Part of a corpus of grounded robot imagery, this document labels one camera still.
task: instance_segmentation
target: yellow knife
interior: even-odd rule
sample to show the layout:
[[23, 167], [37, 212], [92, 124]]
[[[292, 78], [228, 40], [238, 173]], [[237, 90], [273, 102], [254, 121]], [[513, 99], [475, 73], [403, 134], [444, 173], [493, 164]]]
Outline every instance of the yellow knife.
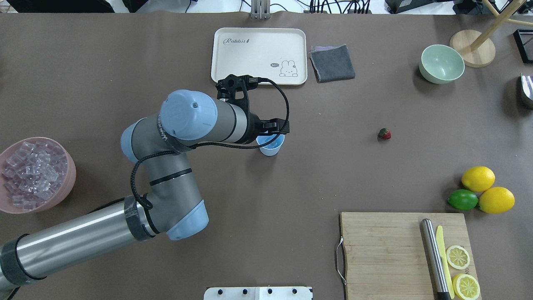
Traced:
[[450, 269], [448, 268], [448, 260], [446, 259], [446, 248], [444, 247], [444, 234], [442, 233], [442, 226], [437, 226], [437, 233], [435, 234], [435, 237], [437, 238], [439, 256], [442, 260], [442, 268], [444, 269], [444, 276], [446, 277], [448, 292], [450, 293], [450, 298], [453, 299], [455, 297], [455, 292], [453, 286], [451, 286]]

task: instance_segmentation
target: pink bowl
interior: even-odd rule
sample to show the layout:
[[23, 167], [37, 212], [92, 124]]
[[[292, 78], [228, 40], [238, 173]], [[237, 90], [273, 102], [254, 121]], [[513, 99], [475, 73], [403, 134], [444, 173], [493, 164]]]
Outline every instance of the pink bowl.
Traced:
[[4, 184], [7, 182], [7, 178], [0, 174], [0, 210], [3, 212], [8, 212], [10, 214], [24, 214], [27, 212], [37, 212], [37, 211], [43, 211], [47, 210], [51, 207], [54, 207], [59, 202], [63, 201], [65, 197], [70, 193], [72, 190], [72, 187], [74, 186], [74, 181], [76, 181], [76, 166], [74, 165], [74, 161], [72, 160], [72, 157], [70, 157], [70, 154], [68, 154], [67, 150], [63, 148], [58, 142], [56, 142], [53, 139], [49, 138], [43, 138], [43, 137], [35, 137], [35, 138], [27, 138], [22, 141], [19, 141], [13, 145], [11, 145], [9, 148], [7, 148], [4, 152], [0, 154], [0, 173], [5, 170], [7, 167], [6, 160], [17, 151], [23, 142], [27, 141], [28, 143], [35, 143], [37, 141], [41, 141], [43, 143], [55, 143], [63, 151], [65, 152], [65, 156], [67, 157], [67, 173], [65, 174], [65, 178], [63, 180], [63, 183], [59, 187], [58, 191], [50, 198], [48, 199], [43, 205], [37, 207], [33, 210], [22, 210], [20, 207], [14, 207], [11, 205], [11, 201], [7, 197], [8, 191], [5, 188]]

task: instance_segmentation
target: robotic arm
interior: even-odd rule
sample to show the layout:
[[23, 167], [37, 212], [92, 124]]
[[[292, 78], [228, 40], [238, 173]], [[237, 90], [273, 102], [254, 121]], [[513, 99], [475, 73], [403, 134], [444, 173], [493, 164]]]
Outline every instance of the robotic arm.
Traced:
[[[204, 229], [209, 219], [185, 153], [204, 145], [257, 148], [268, 143], [242, 147], [218, 142], [249, 144], [259, 135], [289, 133], [288, 103], [285, 120], [260, 120], [250, 112], [247, 91], [262, 81], [271, 82], [229, 75], [216, 85], [218, 100], [197, 91], [174, 91], [159, 114], [128, 127], [120, 145], [131, 161], [138, 162], [136, 168], [144, 162], [152, 191], [137, 195], [134, 168], [134, 195], [3, 245], [0, 299], [16, 287], [135, 241], [151, 239], [160, 232], [166, 232], [171, 240], [180, 240]], [[244, 93], [242, 99], [235, 98], [239, 91]]]

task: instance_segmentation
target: cutting board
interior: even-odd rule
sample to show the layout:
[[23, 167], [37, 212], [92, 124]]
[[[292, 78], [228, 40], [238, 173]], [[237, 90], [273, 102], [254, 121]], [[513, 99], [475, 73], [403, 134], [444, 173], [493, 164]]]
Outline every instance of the cutting board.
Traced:
[[442, 225], [446, 248], [460, 245], [470, 254], [467, 269], [450, 266], [451, 277], [468, 273], [478, 279], [463, 214], [342, 212], [347, 300], [436, 299], [420, 227], [424, 218], [434, 230]]

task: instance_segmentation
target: knife blade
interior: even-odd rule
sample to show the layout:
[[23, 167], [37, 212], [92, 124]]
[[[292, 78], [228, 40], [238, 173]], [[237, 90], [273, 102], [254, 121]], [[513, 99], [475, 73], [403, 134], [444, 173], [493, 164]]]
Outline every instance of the knife blade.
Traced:
[[448, 259], [446, 258], [446, 248], [444, 246], [444, 233], [442, 232], [442, 226], [437, 226], [437, 233], [435, 234], [437, 239], [437, 246], [439, 247], [439, 255], [442, 260], [442, 267], [444, 268], [444, 277], [446, 278], [446, 284], [448, 285], [448, 292], [450, 298], [455, 298], [454, 288], [451, 286], [450, 268], [448, 267]]
[[430, 219], [423, 219], [421, 225], [424, 232], [426, 250], [429, 254], [431, 270], [433, 271], [433, 278], [435, 279], [435, 285], [437, 288], [437, 298], [439, 300], [451, 300], [450, 293], [448, 292], [448, 284], [444, 277], [444, 270], [442, 269], [439, 247], [437, 246], [435, 232], [433, 231], [433, 223]]

